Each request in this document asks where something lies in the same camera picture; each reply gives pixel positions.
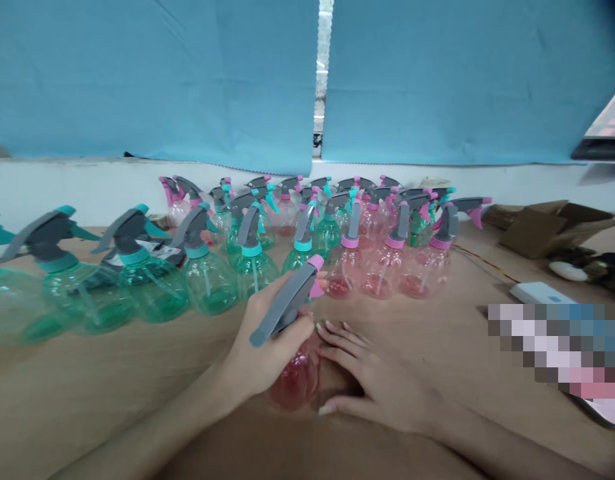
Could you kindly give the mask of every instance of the cardboard box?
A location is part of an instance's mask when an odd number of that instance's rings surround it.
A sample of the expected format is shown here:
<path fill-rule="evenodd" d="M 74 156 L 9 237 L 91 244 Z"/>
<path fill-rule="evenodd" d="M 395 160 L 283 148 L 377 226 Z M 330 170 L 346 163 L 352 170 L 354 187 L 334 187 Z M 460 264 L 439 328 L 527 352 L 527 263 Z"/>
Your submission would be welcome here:
<path fill-rule="evenodd" d="M 501 237 L 501 245 L 527 258 L 545 257 L 563 247 L 577 247 L 615 226 L 614 214 L 567 200 L 529 205 Z"/>

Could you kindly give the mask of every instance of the pink spray bottle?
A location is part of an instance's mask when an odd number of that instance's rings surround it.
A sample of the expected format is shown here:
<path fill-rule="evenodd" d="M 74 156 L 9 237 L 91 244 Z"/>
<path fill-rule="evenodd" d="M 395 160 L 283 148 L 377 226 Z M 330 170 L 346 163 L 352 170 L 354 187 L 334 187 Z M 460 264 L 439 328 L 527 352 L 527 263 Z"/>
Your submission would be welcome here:
<path fill-rule="evenodd" d="M 292 201 L 289 191 L 293 189 L 300 194 L 302 180 L 303 175 L 298 175 L 287 178 L 277 185 L 281 190 L 281 200 L 278 203 L 279 213 L 272 217 L 272 227 L 281 237 L 293 237 L 296 233 L 294 219 L 299 208 Z"/>
<path fill-rule="evenodd" d="M 440 228 L 427 247 L 416 249 L 406 259 L 399 281 L 399 290 L 415 299 L 435 295 L 450 275 L 450 247 L 456 236 L 458 208 L 452 202 L 444 204 Z"/>
<path fill-rule="evenodd" d="M 260 325 L 250 335 L 249 342 L 253 347 L 261 347 L 270 337 L 291 325 L 307 300 L 324 294 L 317 278 L 322 267 L 323 258 L 314 255 L 292 275 L 272 301 Z M 318 337 L 313 334 L 299 347 L 267 392 L 272 404 L 293 411 L 314 398 L 320 382 L 319 343 Z"/>
<path fill-rule="evenodd" d="M 326 262 L 325 270 L 328 272 L 326 294 L 336 300 L 350 298 L 352 292 L 360 286 L 365 273 L 363 255 L 359 249 L 360 217 L 361 199 L 357 198 L 352 203 L 347 233 L 344 233 L 341 245 L 332 250 Z"/>
<path fill-rule="evenodd" d="M 379 202 L 390 195 L 396 195 L 398 187 L 379 187 L 370 191 L 370 203 L 361 212 L 359 220 L 359 246 L 361 249 L 376 247 L 381 232 L 386 228 L 386 220 L 379 212 Z"/>
<path fill-rule="evenodd" d="M 187 214 L 190 212 L 191 207 L 188 202 L 183 200 L 186 193 L 179 190 L 176 182 L 170 177 L 159 177 L 159 181 L 165 189 L 165 198 L 167 199 L 167 217 L 169 224 L 173 228 L 177 228 Z"/>
<path fill-rule="evenodd" d="M 401 275 L 403 246 L 408 236 L 410 208 L 399 204 L 399 222 L 383 245 L 372 251 L 366 265 L 361 290 L 369 297 L 387 300 L 394 295 Z"/>

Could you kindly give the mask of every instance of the wooden table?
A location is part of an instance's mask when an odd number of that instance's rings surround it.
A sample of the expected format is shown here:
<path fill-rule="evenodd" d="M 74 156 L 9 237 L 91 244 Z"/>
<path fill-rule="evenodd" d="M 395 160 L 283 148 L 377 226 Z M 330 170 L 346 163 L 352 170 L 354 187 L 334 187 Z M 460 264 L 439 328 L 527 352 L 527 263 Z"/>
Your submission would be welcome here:
<path fill-rule="evenodd" d="M 545 261 L 497 245 L 499 234 L 463 222 L 458 244 L 520 281 L 548 281 L 579 302 L 615 302 L 599 287 L 560 280 Z M 615 231 L 602 240 L 612 239 Z M 88 253 L 91 242 L 61 246 L 84 261 L 100 260 Z M 277 264 L 290 247 L 286 241 L 274 248 Z M 485 306 L 513 302 L 511 285 L 482 262 L 452 255 L 452 278 L 437 299 L 323 297 L 316 314 L 346 320 L 389 345 L 418 375 L 505 427 L 615 476 L 615 432 L 535 382 L 533 370 L 515 366 L 511 354 L 500 352 L 498 338 L 488 336 Z M 8 267 L 37 270 L 28 257 Z M 212 318 L 189 311 L 165 325 L 134 321 L 100 337 L 66 334 L 39 346 L 0 347 L 0 479 L 44 479 L 162 405 L 227 352 L 242 314 L 242 305 Z M 349 385 L 345 373 L 324 364 L 319 401 Z M 289 414 L 264 397 L 252 399 L 203 432 L 161 478 L 480 478 L 430 440 L 343 415 L 318 417 L 316 407 Z"/>

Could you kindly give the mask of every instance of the white object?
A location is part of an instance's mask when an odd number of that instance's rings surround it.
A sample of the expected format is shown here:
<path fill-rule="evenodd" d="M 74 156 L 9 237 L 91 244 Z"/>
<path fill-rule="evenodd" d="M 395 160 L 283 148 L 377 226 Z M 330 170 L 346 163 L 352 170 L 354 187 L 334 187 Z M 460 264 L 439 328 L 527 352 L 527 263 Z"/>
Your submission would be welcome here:
<path fill-rule="evenodd" d="M 550 270 L 567 280 L 585 281 L 588 279 L 587 273 L 566 262 L 550 262 L 548 266 Z"/>
<path fill-rule="evenodd" d="M 576 303 L 543 282 L 519 283 L 510 293 L 523 303 Z"/>

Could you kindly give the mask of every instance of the spray bottle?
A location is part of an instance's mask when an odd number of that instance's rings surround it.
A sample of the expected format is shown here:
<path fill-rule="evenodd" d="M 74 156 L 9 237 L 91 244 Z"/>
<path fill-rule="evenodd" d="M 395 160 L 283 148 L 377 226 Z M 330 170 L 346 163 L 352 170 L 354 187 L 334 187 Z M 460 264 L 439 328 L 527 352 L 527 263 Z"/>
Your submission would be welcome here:
<path fill-rule="evenodd" d="M 336 209 L 336 213 L 334 214 L 334 219 L 336 220 L 336 224 L 339 226 L 341 231 L 347 231 L 348 226 L 350 225 L 350 215 L 352 214 L 352 203 L 356 199 L 356 195 L 359 191 L 359 187 L 353 186 L 350 190 L 347 190 L 350 193 L 350 201 L 346 202 L 345 205 L 341 205 Z"/>
<path fill-rule="evenodd" d="M 403 246 L 408 236 L 410 209 L 408 202 L 399 205 L 399 222 L 390 236 L 377 250 L 372 251 L 361 285 L 363 293 L 379 300 L 387 300 L 398 286 L 403 263 Z"/>
<path fill-rule="evenodd" d="M 323 220 L 319 223 L 314 237 L 314 250 L 327 260 L 330 251 L 341 243 L 341 229 L 336 224 L 335 212 L 350 200 L 348 192 L 332 195 L 326 205 Z"/>
<path fill-rule="evenodd" d="M 261 229 L 259 215 L 262 209 L 260 203 L 252 203 L 239 230 L 238 245 L 241 246 L 241 259 L 236 266 L 236 275 L 239 298 L 244 301 L 280 276 L 279 269 L 263 251 L 257 235 L 257 229 Z"/>
<path fill-rule="evenodd" d="M 282 237 L 291 237 L 296 232 L 294 217 L 298 212 L 298 207 L 292 201 L 289 194 L 290 189 L 296 193 L 301 193 L 301 181 L 303 175 L 290 177 L 277 185 L 281 189 L 281 201 L 279 202 L 279 213 L 272 217 L 272 225 Z"/>
<path fill-rule="evenodd" d="M 377 240 L 386 228 L 387 223 L 379 212 L 379 201 L 390 195 L 396 195 L 397 192 L 398 187 L 379 187 L 370 191 L 370 203 L 361 212 L 359 221 L 359 246 L 361 249 L 371 249 L 376 246 Z"/>
<path fill-rule="evenodd" d="M 0 245 L 14 234 L 0 226 Z M 65 331 L 67 318 L 43 296 L 42 278 L 0 268 L 0 344 L 40 343 Z"/>
<path fill-rule="evenodd" d="M 252 195 L 254 195 L 254 199 L 259 203 L 262 203 L 259 223 L 263 225 L 263 229 L 259 230 L 259 240 L 261 241 L 261 246 L 265 251 L 270 250 L 276 243 L 276 235 L 274 235 L 274 230 L 272 229 L 272 222 L 267 213 L 267 211 L 270 210 L 270 207 L 271 210 L 274 210 L 277 213 L 279 211 L 279 207 L 277 207 L 276 202 L 274 201 L 274 196 L 272 195 L 272 191 L 275 188 L 276 185 L 267 185 L 260 189 L 250 190 L 252 192 Z"/>
<path fill-rule="evenodd" d="M 318 283 L 323 259 L 313 256 L 287 281 L 276 295 L 249 342 L 260 348 L 268 339 L 291 325 L 306 302 L 324 294 Z M 320 382 L 319 340 L 312 335 L 285 366 L 268 391 L 269 400 L 283 410 L 298 410 L 316 395 Z"/>
<path fill-rule="evenodd" d="M 229 192 L 229 197 L 233 199 L 236 197 L 235 191 L 232 189 L 232 179 L 230 177 L 223 177 L 219 183 L 222 187 L 225 187 L 223 191 Z"/>
<path fill-rule="evenodd" d="M 234 270 L 227 261 L 213 253 L 201 238 L 201 232 L 218 230 L 208 215 L 209 205 L 201 203 L 183 220 L 170 247 L 181 248 L 185 243 L 187 261 L 183 275 L 187 292 L 194 307 L 202 315 L 218 315 L 232 308 L 238 301 Z"/>
<path fill-rule="evenodd" d="M 314 250 L 312 249 L 312 231 L 314 230 L 314 211 L 316 210 L 316 202 L 310 202 L 303 213 L 301 214 L 301 221 L 296 229 L 294 235 L 294 248 L 287 254 L 285 262 L 283 262 L 283 269 L 281 274 L 290 270 L 298 270 L 314 256 Z"/>
<path fill-rule="evenodd" d="M 249 191 L 234 197 L 228 203 L 231 225 L 225 239 L 225 253 L 227 254 L 227 261 L 234 269 L 241 259 L 241 247 L 238 244 L 238 240 L 239 230 L 243 222 L 243 210 L 249 208 L 254 202 L 256 202 L 256 199 L 252 192 Z"/>
<path fill-rule="evenodd" d="M 209 196 L 214 200 L 214 210 L 216 214 L 212 221 L 218 229 L 218 233 L 210 230 L 209 238 L 214 245 L 218 245 L 222 253 L 225 253 L 225 238 L 231 224 L 229 220 L 229 207 L 227 206 L 229 187 L 227 185 L 215 187 L 209 192 Z"/>
<path fill-rule="evenodd" d="M 119 288 L 118 274 L 109 268 L 79 262 L 61 250 L 62 239 L 100 240 L 70 217 L 76 212 L 63 206 L 30 223 L 10 242 L 0 262 L 12 260 L 26 245 L 36 264 L 46 272 L 43 295 L 64 312 L 69 326 L 84 335 L 98 335 L 129 322 L 135 305 Z"/>
<path fill-rule="evenodd" d="M 347 233 L 341 238 L 341 245 L 330 253 L 326 270 L 328 287 L 326 293 L 337 300 L 350 298 L 352 291 L 361 285 L 364 276 L 364 261 L 359 249 L 359 220 L 361 217 L 361 199 L 352 203 L 352 216 Z"/>
<path fill-rule="evenodd" d="M 450 246 L 456 235 L 458 208 L 448 202 L 441 214 L 440 229 L 427 247 L 418 249 L 406 259 L 400 277 L 399 290 L 415 299 L 435 295 L 448 281 Z"/>
<path fill-rule="evenodd" d="M 299 226 L 299 223 L 301 221 L 301 216 L 303 215 L 303 211 L 306 208 L 308 208 L 308 205 L 310 204 L 310 202 L 314 202 L 314 204 L 316 205 L 314 217 L 312 217 L 313 218 L 312 221 L 314 222 L 314 228 L 316 228 L 319 225 L 320 212 L 319 212 L 318 197 L 319 197 L 318 187 L 303 187 L 303 189 L 301 190 L 301 203 L 299 204 L 299 211 L 296 213 L 296 215 L 294 215 L 293 224 L 294 224 L 295 229 Z"/>
<path fill-rule="evenodd" d="M 165 189 L 165 198 L 167 199 L 167 218 L 169 224 L 176 228 L 181 225 L 190 210 L 188 202 L 183 200 L 185 192 L 179 190 L 176 182 L 170 177 L 159 177 L 159 181 Z"/>
<path fill-rule="evenodd" d="M 126 211 L 108 227 L 92 253 L 107 250 L 114 240 L 119 258 L 125 265 L 119 274 L 119 284 L 134 299 L 138 315 L 149 323 L 174 320 L 189 305 L 183 275 L 166 260 L 151 257 L 145 247 L 136 242 L 140 235 L 169 237 L 145 216 L 144 204 Z"/>

